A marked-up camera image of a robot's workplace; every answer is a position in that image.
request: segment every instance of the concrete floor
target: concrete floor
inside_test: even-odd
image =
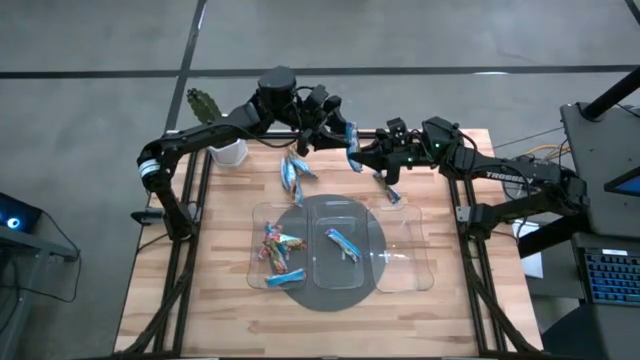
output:
[[[0,72],[179,69],[196,0],[5,0]],[[210,0],[193,69],[530,66],[640,63],[640,26],[623,0]],[[558,107],[589,101],[622,73],[301,77],[343,97],[360,128],[440,115],[489,128],[494,144],[559,126]],[[256,79],[190,79],[223,110]],[[73,304],[38,299],[19,358],[110,353],[144,206],[135,158],[164,128],[176,81],[0,80],[0,191],[49,211],[82,248]],[[628,99],[640,103],[640,94]],[[183,102],[178,127],[195,124]],[[561,131],[498,149],[514,156]],[[47,289],[68,294],[75,265]],[[564,310],[535,301],[541,327]]]

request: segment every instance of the white paper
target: white paper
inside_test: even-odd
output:
[[[528,233],[536,231],[540,228],[540,225],[527,221],[522,229],[520,229],[520,234],[516,235],[520,224],[522,224],[522,220],[516,220],[513,222],[513,234],[516,237],[523,237]],[[540,253],[535,253],[533,255],[527,256],[520,261],[522,262],[522,268],[524,269],[524,274],[526,276],[531,276],[539,279],[542,279],[544,277],[544,274],[542,272],[542,255]]]

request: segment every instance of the blue light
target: blue light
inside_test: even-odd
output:
[[[7,226],[9,227],[9,229],[15,229],[20,226],[20,220],[16,218],[10,218],[9,220],[7,220]]]

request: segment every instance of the black pole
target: black pole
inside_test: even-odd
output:
[[[449,192],[451,194],[451,202],[453,209],[460,206],[460,194],[458,193],[458,184],[455,180],[449,179]],[[458,241],[460,242],[460,254],[462,255],[462,269],[464,270],[465,279],[469,279],[470,271],[475,271],[473,268],[467,267],[466,263],[471,262],[471,252],[469,251],[469,244],[467,244],[467,238],[462,234],[460,224],[456,221],[456,231],[458,233]],[[487,337],[484,333],[484,323],[482,322],[482,313],[480,312],[480,304],[478,302],[478,296],[476,290],[466,280],[467,295],[469,295],[469,307],[471,308],[471,319],[473,322],[473,329],[476,334],[476,342],[478,345],[478,351],[487,350]]]
[[[630,72],[622,80],[618,81],[611,89],[600,95],[582,111],[582,115],[589,121],[598,122],[598,117],[624,100],[632,92],[640,87],[640,67]]]
[[[464,189],[467,193],[467,202],[470,206],[476,205],[476,194],[473,190],[473,183],[470,179],[465,179]],[[480,268],[482,269],[482,278],[484,280],[484,286],[491,295],[492,298],[497,299],[496,288],[493,284],[493,276],[491,274],[491,267],[489,266],[489,254],[487,252],[487,245],[484,240],[476,241],[476,247],[478,248],[478,260],[480,261]],[[507,351],[507,343],[504,339],[504,333],[500,327],[500,324],[496,321],[496,318],[491,316],[491,325],[493,327],[493,335],[496,339],[496,347],[498,351]]]
[[[198,157],[197,152],[189,154],[189,162],[187,163],[187,173],[184,179],[184,185],[182,187],[181,201],[185,204],[189,203],[191,197],[191,187],[193,184],[193,175],[196,171],[196,159]],[[180,259],[180,247],[182,243],[174,241],[171,244],[171,255],[169,255],[169,266],[167,266],[167,276],[164,281],[164,290],[162,291],[162,302],[167,300],[167,296],[176,281],[176,272],[178,271],[178,260]],[[164,338],[167,331],[167,320],[164,319],[158,327],[156,338],[153,342],[153,351],[162,351],[164,348]]]
[[[123,353],[143,353],[145,351],[154,334],[157,333],[158,327],[160,327],[163,322],[167,321],[167,317],[169,316],[171,308],[173,308],[175,302],[184,292],[184,289],[191,284],[192,277],[193,273],[182,273],[182,275],[180,275],[176,281],[176,286],[171,289],[169,294],[167,294],[167,300],[160,305],[160,308],[153,315],[153,318],[151,318],[147,327],[142,330],[133,344],[122,351]]]
[[[209,185],[209,173],[211,171],[211,164],[213,158],[208,151],[204,153],[204,164],[202,165],[202,174],[200,176],[200,186],[198,188],[198,197],[196,199],[196,226],[198,232],[196,236],[190,240],[189,250],[187,252],[187,259],[184,265],[184,272],[195,272],[196,266],[196,253],[198,251],[198,242],[200,241],[200,227],[202,225],[202,215],[204,213],[204,206],[207,199],[207,189]],[[180,298],[180,305],[178,307],[178,317],[176,320],[176,332],[173,338],[172,350],[176,354],[182,353],[182,343],[184,342],[184,332],[187,324],[187,315],[189,314],[189,298],[191,297],[191,283],[193,282],[193,276],[189,278],[189,284],[187,284],[182,297]]]

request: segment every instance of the blue snack wrapper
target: blue snack wrapper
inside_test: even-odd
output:
[[[374,172],[373,178],[376,179],[376,181],[380,184],[380,186],[382,186],[384,192],[387,194],[387,197],[389,198],[389,200],[393,205],[397,204],[400,200],[402,200],[402,196],[400,196],[400,194],[393,187],[391,187],[391,185],[387,185],[384,182],[384,178],[382,177],[382,174],[380,174],[379,172]]]
[[[274,229],[273,226],[271,226],[271,223],[267,221],[266,224],[264,224],[264,232],[266,232],[267,234],[272,234],[274,233],[276,230]]]
[[[289,162],[287,161],[287,158],[283,158],[280,161],[280,178],[282,179],[282,186],[286,189],[286,190],[290,190],[291,189],[291,183],[289,182],[289,173],[288,173],[288,166]]]
[[[349,154],[360,151],[360,141],[358,139],[358,126],[356,123],[348,122],[346,130],[347,140],[349,140],[349,147],[347,148],[347,161],[349,166],[355,172],[362,172],[362,164],[349,159]]]
[[[292,281],[304,281],[306,276],[304,269],[298,269],[288,274],[267,276],[265,282],[268,287],[276,287]]]
[[[289,184],[287,190],[293,195],[295,193],[296,183],[298,182],[298,174],[296,173],[296,168],[293,167],[287,157],[285,157],[283,161],[287,164],[286,182]]]
[[[325,234],[336,244],[338,244],[340,248],[342,248],[342,251],[344,251],[345,254],[351,257],[351,260],[353,260],[353,262],[358,262],[358,259],[362,257],[360,250],[358,250],[355,245],[353,245],[349,240],[347,240],[347,238],[340,234],[338,230],[329,229]]]
[[[296,168],[296,170],[298,170],[298,173],[303,173],[314,178],[318,177],[316,173],[311,171],[311,168],[306,162],[304,162],[304,160],[298,159],[297,157],[295,157],[295,155],[289,155],[289,162],[293,165],[293,167]]]

